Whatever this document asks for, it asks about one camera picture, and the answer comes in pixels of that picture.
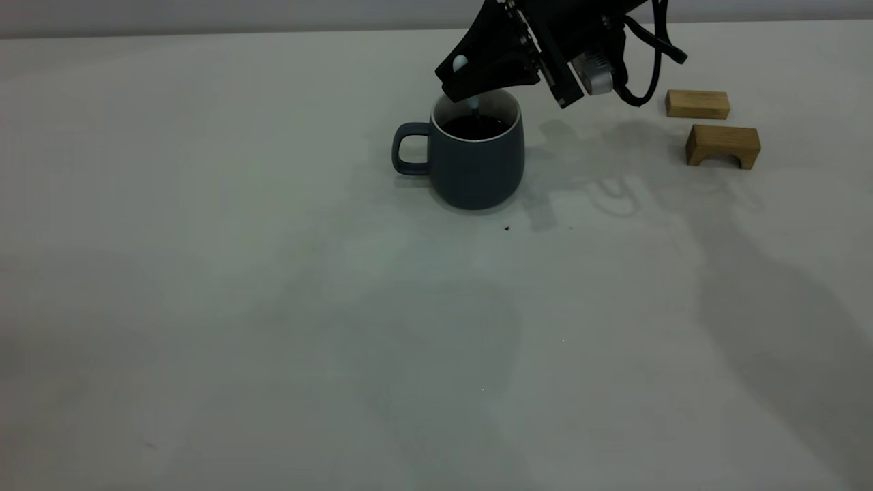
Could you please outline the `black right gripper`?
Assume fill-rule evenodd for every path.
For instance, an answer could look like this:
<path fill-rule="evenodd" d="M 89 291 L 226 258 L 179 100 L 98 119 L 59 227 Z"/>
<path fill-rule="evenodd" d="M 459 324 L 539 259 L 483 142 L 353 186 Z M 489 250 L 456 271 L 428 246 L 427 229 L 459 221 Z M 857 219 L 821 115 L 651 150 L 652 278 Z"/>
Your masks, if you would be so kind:
<path fill-rule="evenodd" d="M 624 18 L 643 1 L 530 1 L 528 21 L 540 48 L 575 57 L 623 30 Z M 500 88 L 534 86 L 539 70 L 504 3 L 486 1 L 456 47 L 437 66 L 436 77 L 453 102 Z"/>

